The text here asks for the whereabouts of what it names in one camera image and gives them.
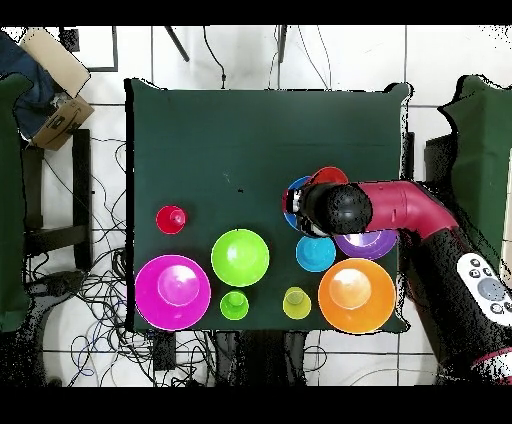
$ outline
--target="dark green cloth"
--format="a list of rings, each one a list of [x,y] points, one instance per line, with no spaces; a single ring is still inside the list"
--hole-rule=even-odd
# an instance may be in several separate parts
[[[468,235],[499,269],[512,148],[512,91],[484,81],[476,75],[463,77],[453,102],[442,110],[458,133],[451,174],[455,200],[491,247],[477,231],[468,229]]]
[[[317,301],[323,273],[303,270],[295,259],[301,235],[285,221],[281,195],[297,178],[323,166],[343,169],[352,181],[397,179],[401,103],[409,86],[389,92],[159,90],[132,80],[134,92],[134,271],[163,254],[195,260],[212,288],[208,311],[193,328],[238,330],[331,329]],[[160,233],[155,217],[179,205],[188,222],[178,235]],[[249,313],[228,321],[210,251],[224,232],[247,228],[270,250],[270,266],[244,288]],[[344,256],[338,252],[338,260]],[[397,254],[377,261],[393,276]],[[311,297],[309,316],[295,321],[282,310],[285,291],[302,287]],[[150,328],[138,314],[137,329]],[[404,331],[393,316],[389,331]]]
[[[25,318],[29,298],[23,289],[25,203],[20,137],[13,114],[18,97],[32,87],[20,74],[0,79],[0,331],[14,331]]]

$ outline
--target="red cup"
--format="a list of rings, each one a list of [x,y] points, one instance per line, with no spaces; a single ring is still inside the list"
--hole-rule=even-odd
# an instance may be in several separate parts
[[[185,211],[178,206],[164,206],[156,214],[156,225],[164,234],[178,234],[187,222]]]

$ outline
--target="white tile floor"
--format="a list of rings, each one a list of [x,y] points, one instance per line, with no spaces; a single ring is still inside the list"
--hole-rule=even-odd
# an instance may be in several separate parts
[[[464,74],[476,73],[486,75],[501,86],[512,84],[512,34],[507,35],[501,27],[398,25],[320,26],[320,29],[330,56],[333,89],[374,91],[383,90],[394,82],[412,84],[414,95],[409,108],[409,131],[416,133],[417,180],[425,175],[425,141],[450,131],[448,122],[436,107],[451,100],[457,79]],[[316,26],[302,26],[301,30],[313,62],[329,84],[328,65]],[[112,208],[125,189],[124,174],[114,159],[116,149],[125,139],[123,79],[144,78],[168,89],[218,89],[221,86],[220,70],[205,46],[202,28],[177,27],[175,31],[191,58],[189,63],[182,60],[163,27],[117,27],[118,72],[93,73],[80,93],[96,109],[83,127],[89,128],[92,137],[97,139],[92,141],[93,175],[107,189],[105,200],[103,189],[94,181],[96,230],[112,226],[103,203]],[[89,36],[94,34],[92,31],[88,33]],[[105,31],[98,31],[98,34],[105,34]],[[207,28],[210,46],[225,67],[226,88],[267,88],[270,64],[276,51],[273,34],[272,25]],[[271,87],[277,88],[275,67],[270,81]],[[307,59],[297,26],[291,26],[288,31],[280,86],[323,88],[322,81]],[[58,152],[46,152],[47,160],[68,187],[72,185],[68,166],[71,146],[72,141]],[[118,160],[125,166],[124,147],[118,151]],[[49,169],[45,169],[43,181],[45,226],[69,225],[72,220],[71,195]],[[115,215],[125,219],[124,197],[118,202]],[[100,236],[101,232],[96,231],[96,239]],[[109,235],[109,242],[112,247],[117,247],[124,245],[125,239],[120,232],[113,232]],[[96,255],[108,249],[105,240],[94,247]],[[50,262],[43,269],[47,272],[72,269],[72,254],[72,249],[52,252]],[[98,266],[102,270],[109,265],[104,262]],[[408,300],[403,313],[411,323],[411,329],[400,336],[322,333],[321,346],[328,356],[319,371],[307,372],[309,384],[432,384],[431,373],[436,370],[436,361],[415,307]],[[72,341],[76,336],[85,334],[94,322],[90,310],[79,300],[69,300],[55,308],[44,337],[45,363],[50,376],[59,376],[67,383],[76,374],[77,368],[70,354]],[[179,341],[185,342],[190,338],[190,334],[183,333]],[[316,345],[317,339],[318,334],[311,333],[306,345]],[[81,339],[75,341],[75,358],[83,343]],[[182,355],[188,355],[186,351],[191,350],[191,344],[181,348],[184,351]],[[92,354],[100,376],[115,358],[115,352],[108,352],[106,344],[103,348],[104,353]],[[309,349],[304,367],[306,370],[314,369],[324,359],[323,353],[317,355],[314,348]],[[152,372],[149,363],[143,366]],[[167,384],[179,373],[176,371],[165,376]],[[197,371],[198,376],[201,374],[205,376],[204,366]],[[157,378],[161,382],[164,374],[157,373]],[[97,386],[98,383],[95,376],[80,376],[75,385]],[[147,386],[151,383],[137,364],[122,359],[116,361],[103,385]]]

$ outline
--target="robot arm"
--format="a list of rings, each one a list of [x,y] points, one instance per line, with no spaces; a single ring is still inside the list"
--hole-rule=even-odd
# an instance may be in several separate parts
[[[410,181],[306,184],[284,193],[283,209],[310,237],[414,234],[410,285],[427,300],[420,318],[438,361],[463,381],[512,384],[512,294],[427,190]]]

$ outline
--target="red bowl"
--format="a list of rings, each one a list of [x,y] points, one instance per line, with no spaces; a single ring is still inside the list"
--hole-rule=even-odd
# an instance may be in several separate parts
[[[335,166],[326,166],[319,171],[315,172],[314,175],[308,180],[311,184],[320,183],[348,183],[348,178],[345,173]]]

